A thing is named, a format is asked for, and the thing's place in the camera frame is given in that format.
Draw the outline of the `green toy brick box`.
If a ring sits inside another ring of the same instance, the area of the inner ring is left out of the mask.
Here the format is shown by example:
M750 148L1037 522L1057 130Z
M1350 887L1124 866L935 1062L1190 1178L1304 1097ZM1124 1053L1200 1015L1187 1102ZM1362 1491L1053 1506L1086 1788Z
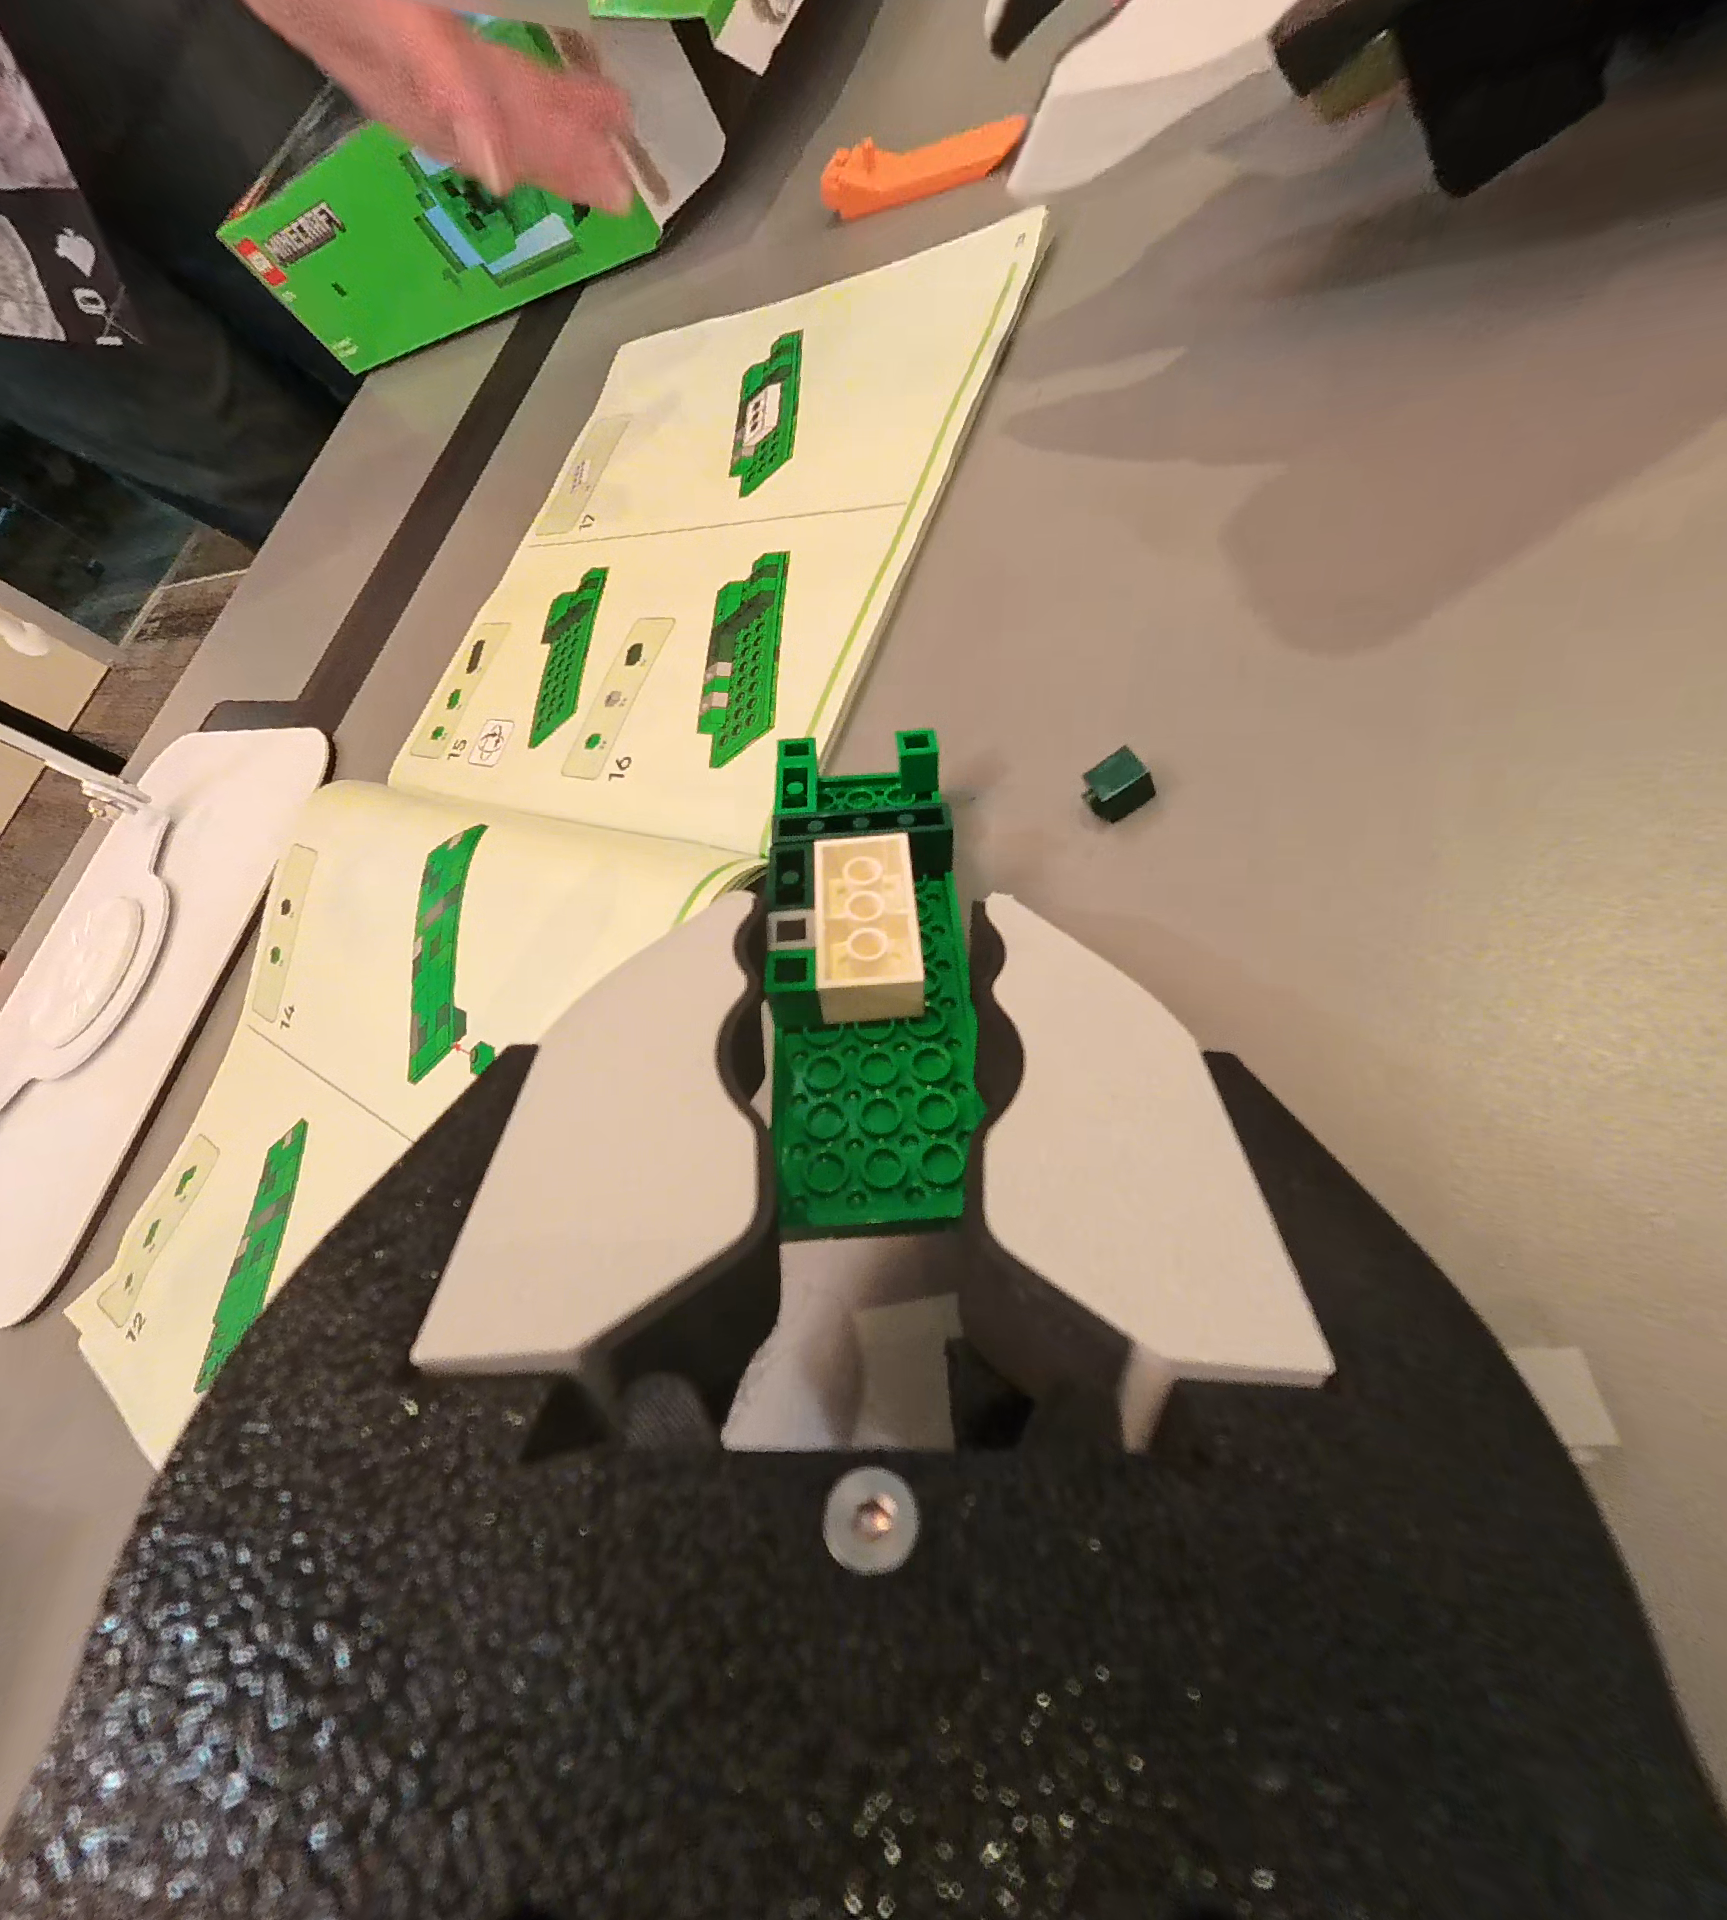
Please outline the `green toy brick box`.
M656 252L726 154L726 130L674 23L470 13L470 26L631 96L622 152L635 208L603 212L535 184L499 197L324 83L220 243L350 372Z

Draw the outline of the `white desk lamp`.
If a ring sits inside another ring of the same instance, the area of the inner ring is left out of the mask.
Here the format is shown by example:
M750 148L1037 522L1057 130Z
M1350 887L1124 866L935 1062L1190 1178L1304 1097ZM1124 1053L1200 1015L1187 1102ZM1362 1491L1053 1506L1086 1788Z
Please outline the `white desk lamp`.
M261 912L332 737L290 704L221 704L150 766L0 724L105 822L0 1000L0 1331L66 1280Z

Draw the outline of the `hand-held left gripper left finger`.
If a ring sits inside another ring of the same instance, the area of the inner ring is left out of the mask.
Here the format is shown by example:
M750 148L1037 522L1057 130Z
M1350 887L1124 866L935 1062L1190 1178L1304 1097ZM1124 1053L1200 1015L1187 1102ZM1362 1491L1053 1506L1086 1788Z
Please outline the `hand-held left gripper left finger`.
M411 1360L535 1378L531 1444L611 1444L677 1378L719 1440L779 1321L761 979L770 920L726 894L540 1041Z

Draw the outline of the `small white tag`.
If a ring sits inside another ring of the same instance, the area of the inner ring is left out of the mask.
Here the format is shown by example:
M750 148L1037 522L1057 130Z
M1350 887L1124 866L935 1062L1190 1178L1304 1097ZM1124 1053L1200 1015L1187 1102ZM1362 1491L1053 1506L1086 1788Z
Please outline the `small white tag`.
M1599 1461L1620 1447L1615 1419L1584 1350L1576 1345L1517 1345L1505 1356L1576 1463Z

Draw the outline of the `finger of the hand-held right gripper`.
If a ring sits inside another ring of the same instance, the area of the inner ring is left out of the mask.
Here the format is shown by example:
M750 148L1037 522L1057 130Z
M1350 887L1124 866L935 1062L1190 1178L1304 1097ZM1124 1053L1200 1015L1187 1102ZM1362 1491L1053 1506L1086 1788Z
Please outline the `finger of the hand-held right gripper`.
M1006 169L1020 204L1099 180L1151 141L1274 71L1287 2L1114 2L1044 81Z

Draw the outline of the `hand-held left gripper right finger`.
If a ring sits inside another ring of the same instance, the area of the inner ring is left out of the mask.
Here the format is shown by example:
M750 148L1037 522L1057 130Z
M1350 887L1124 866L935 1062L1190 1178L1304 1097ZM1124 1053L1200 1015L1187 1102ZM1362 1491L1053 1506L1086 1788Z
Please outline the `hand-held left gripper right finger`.
M1197 1385L1336 1376L1190 1027L1013 894L973 905L963 1444L1151 1453Z

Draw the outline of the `grey desk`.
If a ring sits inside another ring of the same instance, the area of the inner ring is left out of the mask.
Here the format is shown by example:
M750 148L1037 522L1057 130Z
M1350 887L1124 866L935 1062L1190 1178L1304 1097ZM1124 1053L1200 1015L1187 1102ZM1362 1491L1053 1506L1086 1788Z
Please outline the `grey desk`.
M1441 203L1390 119L1064 200L851 758L1576 1345L1727 1722L1727 41ZM1133 748L1155 800L1084 800Z

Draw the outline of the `open instruction booklet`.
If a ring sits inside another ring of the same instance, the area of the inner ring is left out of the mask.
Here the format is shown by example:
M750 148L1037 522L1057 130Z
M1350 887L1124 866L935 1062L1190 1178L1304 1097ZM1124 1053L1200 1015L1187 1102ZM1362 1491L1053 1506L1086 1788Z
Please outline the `open instruction booklet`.
M841 731L1044 243L1011 215L617 354L391 773L303 805L214 1087L67 1310L150 1465L498 1053L754 877L779 742Z

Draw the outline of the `green toy brick assembly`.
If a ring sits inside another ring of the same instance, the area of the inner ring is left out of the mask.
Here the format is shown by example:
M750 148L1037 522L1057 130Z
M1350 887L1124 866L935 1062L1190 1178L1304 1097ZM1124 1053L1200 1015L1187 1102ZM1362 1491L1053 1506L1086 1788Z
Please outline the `green toy brick assembly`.
M767 1007L779 1235L854 1240L960 1223L980 1021L935 728L891 770L834 777L778 748Z

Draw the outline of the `orange brick separator tool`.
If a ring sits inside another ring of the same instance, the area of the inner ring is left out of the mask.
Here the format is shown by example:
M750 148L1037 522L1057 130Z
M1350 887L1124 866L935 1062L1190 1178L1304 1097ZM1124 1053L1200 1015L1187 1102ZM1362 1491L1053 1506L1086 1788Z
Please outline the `orange brick separator tool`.
M859 221L991 180L1016 154L1026 130L1030 119L1018 112L908 152L890 152L868 138L828 159L821 204L841 221Z

